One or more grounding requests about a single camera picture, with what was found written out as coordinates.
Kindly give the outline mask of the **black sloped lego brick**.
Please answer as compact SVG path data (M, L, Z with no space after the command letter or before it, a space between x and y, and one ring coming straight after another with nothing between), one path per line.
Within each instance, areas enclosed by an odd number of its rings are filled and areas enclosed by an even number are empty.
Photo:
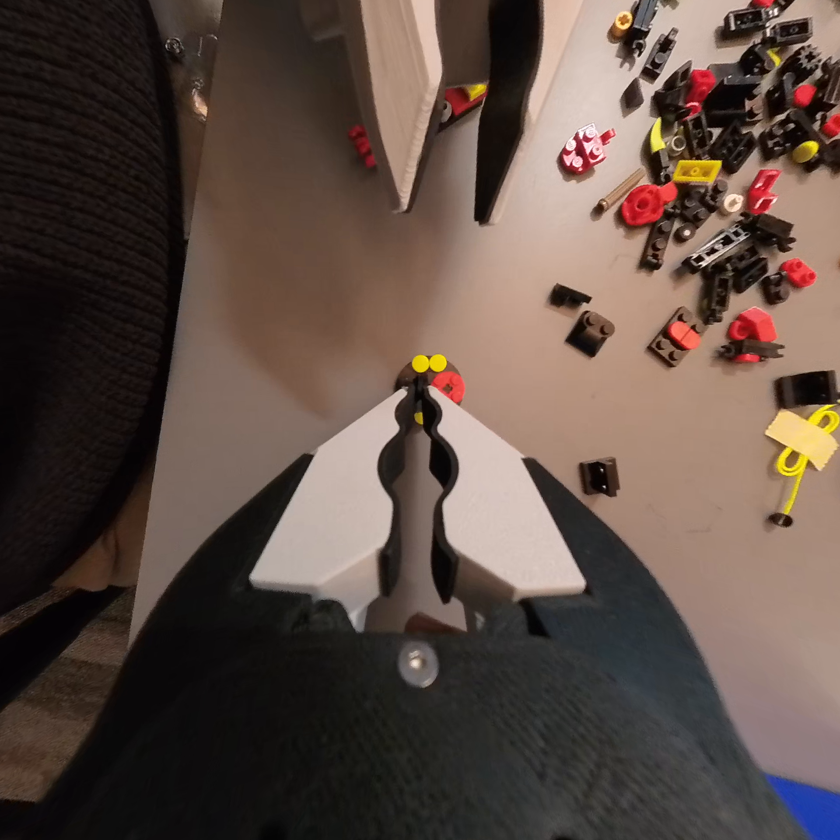
M574 324L565 343L592 359L615 332L612 321L593 310L583 311Z

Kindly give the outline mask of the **person's black sweater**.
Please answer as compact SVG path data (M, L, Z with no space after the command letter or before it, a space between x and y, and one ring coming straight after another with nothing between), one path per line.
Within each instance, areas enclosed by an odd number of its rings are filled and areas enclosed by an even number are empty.
M160 429L185 258L149 2L2 2L2 613L102 535Z

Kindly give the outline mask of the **blue plastic bin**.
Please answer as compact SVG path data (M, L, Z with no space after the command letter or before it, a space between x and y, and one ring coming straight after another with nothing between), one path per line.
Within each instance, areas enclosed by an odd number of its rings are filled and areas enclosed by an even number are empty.
M839 793L767 775L768 781L812 839L839 839Z

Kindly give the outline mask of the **clear plastic bag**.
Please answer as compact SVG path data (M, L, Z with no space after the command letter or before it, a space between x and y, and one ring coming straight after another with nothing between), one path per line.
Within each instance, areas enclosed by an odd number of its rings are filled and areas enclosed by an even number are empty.
M176 112L181 119L204 127L214 82L217 32L183 30L164 34L162 40Z

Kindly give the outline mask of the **black lego seat piece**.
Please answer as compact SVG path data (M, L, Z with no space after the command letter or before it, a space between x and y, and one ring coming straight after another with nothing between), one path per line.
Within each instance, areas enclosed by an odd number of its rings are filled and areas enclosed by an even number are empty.
M776 379L773 393L780 409L838 404L839 391L835 371L808 371Z

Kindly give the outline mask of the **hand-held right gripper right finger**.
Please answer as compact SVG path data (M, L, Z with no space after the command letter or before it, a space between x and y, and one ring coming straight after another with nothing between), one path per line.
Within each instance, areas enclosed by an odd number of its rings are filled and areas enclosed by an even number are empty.
M503 603L582 594L583 573L524 455L438 389L424 389L422 403L441 489L431 552L440 600L486 616Z

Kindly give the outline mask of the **black lego bracket piece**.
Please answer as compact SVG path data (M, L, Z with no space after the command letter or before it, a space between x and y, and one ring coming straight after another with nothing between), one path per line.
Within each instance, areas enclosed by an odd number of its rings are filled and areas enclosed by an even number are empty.
M581 488L586 496L615 498L621 488L615 457L582 461L579 464Z

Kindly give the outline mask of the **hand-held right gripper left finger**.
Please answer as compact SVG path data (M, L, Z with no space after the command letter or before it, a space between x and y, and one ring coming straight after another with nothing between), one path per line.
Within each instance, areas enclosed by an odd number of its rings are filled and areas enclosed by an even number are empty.
M257 589L341 604L360 632L389 595L402 558L394 492L414 426L415 386L401 388L312 454L249 581Z

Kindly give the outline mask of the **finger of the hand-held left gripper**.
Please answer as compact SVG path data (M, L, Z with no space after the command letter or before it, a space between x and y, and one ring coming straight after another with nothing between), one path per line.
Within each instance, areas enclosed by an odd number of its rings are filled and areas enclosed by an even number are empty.
M499 222L582 1L492 1L489 87L479 116L475 220Z
M300 1L315 41L341 37L374 158L393 210L413 208L442 117L435 1Z

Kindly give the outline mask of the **pile of lego pieces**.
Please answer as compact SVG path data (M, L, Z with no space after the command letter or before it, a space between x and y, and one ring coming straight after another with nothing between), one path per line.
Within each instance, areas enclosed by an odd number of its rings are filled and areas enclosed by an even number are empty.
M664 70L678 29L657 36L621 96L625 112L646 103L656 117L644 164L599 199L594 218L616 211L626 229L647 233L638 268L665 267L671 245L689 243L714 216L725 227L682 257L677 273L700 280L698 310L680 307L647 345L670 369L722 323L732 297L758 288L767 307L813 287L817 272L792 256L794 225L774 213L781 164L838 174L838 57L813 43L812 16L786 17L792 2L745 2L727 12L720 42L741 43L734 61L692 60Z

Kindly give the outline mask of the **round black lego assembly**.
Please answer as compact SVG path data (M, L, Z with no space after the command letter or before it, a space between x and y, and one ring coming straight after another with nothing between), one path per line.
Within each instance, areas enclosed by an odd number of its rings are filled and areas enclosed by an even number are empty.
M466 383L453 362L442 353L417 354L395 378L395 391L406 391L405 401L395 412L401 428L407 429L409 420L423 425L424 393L430 387L439 390L455 404L461 404L465 398Z

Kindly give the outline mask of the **long red black lego assembly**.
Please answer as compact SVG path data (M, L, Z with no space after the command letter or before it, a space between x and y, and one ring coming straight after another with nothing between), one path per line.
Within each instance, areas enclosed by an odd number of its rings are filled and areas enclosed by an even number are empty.
M448 87L444 93L444 110L437 132L441 133L478 110L487 97L487 84ZM376 168L371 142L363 125L354 125L348 137L367 170Z

